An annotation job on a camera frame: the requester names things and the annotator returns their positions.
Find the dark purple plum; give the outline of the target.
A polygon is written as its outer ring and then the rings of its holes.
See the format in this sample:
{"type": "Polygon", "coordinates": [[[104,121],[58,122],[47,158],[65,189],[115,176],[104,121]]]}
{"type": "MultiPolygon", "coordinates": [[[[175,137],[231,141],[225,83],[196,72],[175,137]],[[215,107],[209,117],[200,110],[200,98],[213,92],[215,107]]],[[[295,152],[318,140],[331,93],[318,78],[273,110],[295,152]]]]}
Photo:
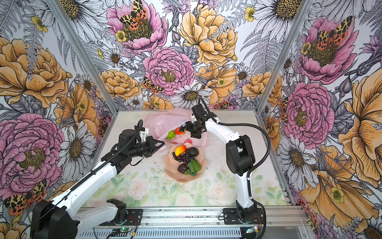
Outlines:
{"type": "Polygon", "coordinates": [[[188,164],[186,163],[183,163],[183,164],[180,164],[178,166],[178,172],[182,173],[182,174],[186,174],[186,172],[189,170],[189,166],[188,164]]]}

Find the green lime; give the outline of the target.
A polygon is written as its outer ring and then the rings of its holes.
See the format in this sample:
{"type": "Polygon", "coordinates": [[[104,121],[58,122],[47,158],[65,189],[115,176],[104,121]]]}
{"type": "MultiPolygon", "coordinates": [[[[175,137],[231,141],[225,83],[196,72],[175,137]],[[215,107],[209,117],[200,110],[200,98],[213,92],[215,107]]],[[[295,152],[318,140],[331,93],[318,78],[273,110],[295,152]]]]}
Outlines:
{"type": "Polygon", "coordinates": [[[166,139],[173,139],[176,137],[176,134],[173,130],[169,131],[167,136],[166,136],[166,139]]]}

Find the orange yellow mango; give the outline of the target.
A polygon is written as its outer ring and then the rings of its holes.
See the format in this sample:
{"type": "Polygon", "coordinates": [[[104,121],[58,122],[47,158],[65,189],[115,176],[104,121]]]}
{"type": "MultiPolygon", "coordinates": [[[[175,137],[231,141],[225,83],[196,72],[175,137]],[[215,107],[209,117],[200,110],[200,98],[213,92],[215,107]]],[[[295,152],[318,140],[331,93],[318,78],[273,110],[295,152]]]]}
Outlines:
{"type": "Polygon", "coordinates": [[[179,156],[179,155],[185,153],[186,150],[187,150],[187,148],[186,148],[185,145],[180,145],[180,146],[178,146],[178,147],[175,149],[175,151],[174,151],[175,156],[179,156]]]}

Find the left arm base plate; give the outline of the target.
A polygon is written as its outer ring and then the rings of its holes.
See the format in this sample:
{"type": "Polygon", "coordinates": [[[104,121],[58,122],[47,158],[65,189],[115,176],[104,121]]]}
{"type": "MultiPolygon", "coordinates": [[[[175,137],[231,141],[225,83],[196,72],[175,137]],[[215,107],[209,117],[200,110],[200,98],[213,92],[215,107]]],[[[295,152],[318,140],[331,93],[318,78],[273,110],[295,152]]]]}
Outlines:
{"type": "Polygon", "coordinates": [[[142,209],[118,210],[112,221],[104,222],[101,226],[140,226],[142,214],[142,209]]]}

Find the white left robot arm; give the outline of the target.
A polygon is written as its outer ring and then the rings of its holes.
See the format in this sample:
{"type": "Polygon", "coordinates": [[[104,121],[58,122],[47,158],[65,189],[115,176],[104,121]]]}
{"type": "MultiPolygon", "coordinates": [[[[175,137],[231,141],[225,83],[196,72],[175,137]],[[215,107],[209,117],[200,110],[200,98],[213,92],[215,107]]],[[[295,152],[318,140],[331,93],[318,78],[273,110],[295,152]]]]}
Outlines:
{"type": "Polygon", "coordinates": [[[152,136],[142,142],[131,138],[115,144],[101,161],[80,181],[51,202],[42,200],[33,209],[30,237],[33,239],[74,239],[100,224],[124,224],[128,218],[125,203],[109,199],[93,209],[79,212],[81,206],[104,184],[131,164],[134,157],[149,158],[165,145],[152,136]]]}

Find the pink flower-shaped bowl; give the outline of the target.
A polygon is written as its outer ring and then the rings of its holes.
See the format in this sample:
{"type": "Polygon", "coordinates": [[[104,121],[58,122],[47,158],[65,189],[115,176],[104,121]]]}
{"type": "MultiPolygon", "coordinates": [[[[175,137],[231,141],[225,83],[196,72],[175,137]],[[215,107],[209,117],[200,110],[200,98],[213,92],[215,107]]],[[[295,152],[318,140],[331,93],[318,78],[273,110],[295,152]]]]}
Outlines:
{"type": "Polygon", "coordinates": [[[180,183],[200,178],[207,166],[202,149],[190,143],[173,146],[163,162],[166,175],[180,183]]]}

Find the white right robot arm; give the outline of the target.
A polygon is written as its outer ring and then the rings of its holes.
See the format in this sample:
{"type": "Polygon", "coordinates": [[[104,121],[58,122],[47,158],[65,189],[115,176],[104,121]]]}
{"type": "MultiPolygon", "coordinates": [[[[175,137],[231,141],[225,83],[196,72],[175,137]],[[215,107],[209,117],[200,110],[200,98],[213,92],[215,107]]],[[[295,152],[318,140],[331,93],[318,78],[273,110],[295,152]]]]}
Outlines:
{"type": "Polygon", "coordinates": [[[203,132],[216,135],[225,143],[226,164],[235,174],[237,189],[237,215],[242,223],[248,223],[257,212],[257,206],[250,195],[247,172],[255,164],[255,156],[249,136],[233,132],[229,126],[249,126],[260,129],[257,125],[249,123],[222,123],[215,119],[216,115],[198,104],[192,107],[192,120],[183,126],[191,133],[191,137],[201,138],[203,132]]]}

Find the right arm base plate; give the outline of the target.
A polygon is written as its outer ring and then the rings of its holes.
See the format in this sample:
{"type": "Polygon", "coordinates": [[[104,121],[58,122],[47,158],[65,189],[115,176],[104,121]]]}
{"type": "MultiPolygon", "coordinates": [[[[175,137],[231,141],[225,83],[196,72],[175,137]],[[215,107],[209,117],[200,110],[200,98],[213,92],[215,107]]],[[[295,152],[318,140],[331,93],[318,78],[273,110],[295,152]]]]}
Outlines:
{"type": "Polygon", "coordinates": [[[266,214],[259,206],[250,208],[224,208],[223,220],[226,225],[264,225],[266,222],[266,214]]]}

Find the pink plastic bag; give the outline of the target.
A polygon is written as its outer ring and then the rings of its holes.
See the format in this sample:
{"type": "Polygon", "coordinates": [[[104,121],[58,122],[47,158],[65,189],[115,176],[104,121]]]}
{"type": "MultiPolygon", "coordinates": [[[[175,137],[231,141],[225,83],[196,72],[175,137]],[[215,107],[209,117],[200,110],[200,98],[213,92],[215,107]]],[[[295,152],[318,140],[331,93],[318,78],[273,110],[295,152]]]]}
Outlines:
{"type": "Polygon", "coordinates": [[[186,131],[185,134],[176,135],[173,139],[166,139],[169,131],[184,125],[191,120],[192,111],[175,108],[156,113],[150,113],[143,119],[143,126],[149,129],[149,134],[154,139],[165,141],[167,145],[181,145],[190,143],[194,147],[204,148],[207,146],[207,135],[203,134],[202,138],[192,138],[190,133],[186,131]]]}

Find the dark avocado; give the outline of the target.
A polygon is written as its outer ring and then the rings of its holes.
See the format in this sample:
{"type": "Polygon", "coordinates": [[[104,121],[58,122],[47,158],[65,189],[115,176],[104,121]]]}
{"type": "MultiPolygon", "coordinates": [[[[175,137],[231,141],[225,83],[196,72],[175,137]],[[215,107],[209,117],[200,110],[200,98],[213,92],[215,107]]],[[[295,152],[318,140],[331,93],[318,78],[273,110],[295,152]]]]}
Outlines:
{"type": "Polygon", "coordinates": [[[190,148],[187,148],[186,149],[186,154],[189,156],[189,157],[197,157],[200,153],[199,153],[199,150],[196,148],[196,147],[190,147],[190,148]]]}

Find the red apple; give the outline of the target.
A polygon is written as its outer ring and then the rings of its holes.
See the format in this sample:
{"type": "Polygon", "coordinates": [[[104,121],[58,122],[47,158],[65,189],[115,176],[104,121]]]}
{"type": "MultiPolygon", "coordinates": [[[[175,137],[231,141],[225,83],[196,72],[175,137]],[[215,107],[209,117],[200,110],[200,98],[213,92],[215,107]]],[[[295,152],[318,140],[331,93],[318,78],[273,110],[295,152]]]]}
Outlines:
{"type": "Polygon", "coordinates": [[[176,128],[174,130],[175,132],[175,135],[182,135],[182,134],[185,134],[186,133],[186,130],[185,129],[181,129],[180,127],[176,128]]]}

